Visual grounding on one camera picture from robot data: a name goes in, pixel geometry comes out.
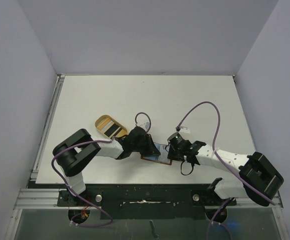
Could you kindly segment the brown leather card holder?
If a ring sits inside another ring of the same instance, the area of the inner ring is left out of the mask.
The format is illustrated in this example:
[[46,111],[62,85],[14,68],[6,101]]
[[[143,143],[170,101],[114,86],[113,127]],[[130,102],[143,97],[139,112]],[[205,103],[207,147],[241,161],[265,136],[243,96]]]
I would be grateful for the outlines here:
[[141,156],[142,160],[151,161],[158,164],[172,165],[172,160],[167,158],[168,153],[163,153],[160,156]]

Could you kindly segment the beige oval tray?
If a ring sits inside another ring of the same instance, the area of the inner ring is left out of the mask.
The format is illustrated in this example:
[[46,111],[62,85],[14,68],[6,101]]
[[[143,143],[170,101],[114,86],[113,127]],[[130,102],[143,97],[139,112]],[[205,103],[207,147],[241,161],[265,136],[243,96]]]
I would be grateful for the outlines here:
[[109,115],[102,115],[95,121],[95,127],[103,136],[113,139],[128,135],[128,130]]

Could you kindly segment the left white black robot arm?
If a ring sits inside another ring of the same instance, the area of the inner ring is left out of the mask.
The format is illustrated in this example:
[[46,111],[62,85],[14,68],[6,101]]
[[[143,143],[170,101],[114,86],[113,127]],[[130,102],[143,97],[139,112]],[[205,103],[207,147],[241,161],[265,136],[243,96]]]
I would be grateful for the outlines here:
[[121,160],[132,153],[140,153],[142,157],[161,155],[151,135],[140,126],[136,126],[129,134],[99,140],[94,140],[86,129],[81,128],[53,149],[51,164],[64,180],[70,192],[69,200],[79,206],[87,198],[82,171],[91,160],[94,157]]

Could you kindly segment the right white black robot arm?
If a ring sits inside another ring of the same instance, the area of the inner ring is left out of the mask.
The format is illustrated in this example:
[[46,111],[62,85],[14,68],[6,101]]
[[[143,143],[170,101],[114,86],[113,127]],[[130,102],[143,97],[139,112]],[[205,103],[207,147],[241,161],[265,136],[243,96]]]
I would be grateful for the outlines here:
[[249,198],[263,207],[275,204],[273,198],[284,179],[264,154],[238,154],[215,149],[202,141],[190,142],[179,132],[172,134],[167,142],[168,157],[172,160],[188,162],[192,166],[213,167],[229,172],[239,180],[217,181],[207,192],[210,203],[217,205],[225,199]]

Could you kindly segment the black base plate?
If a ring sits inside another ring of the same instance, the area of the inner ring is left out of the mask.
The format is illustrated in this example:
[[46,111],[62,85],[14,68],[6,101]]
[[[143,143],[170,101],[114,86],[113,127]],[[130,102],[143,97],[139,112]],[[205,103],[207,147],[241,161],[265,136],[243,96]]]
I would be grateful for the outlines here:
[[207,184],[88,184],[83,198],[114,220],[204,220],[223,202]]

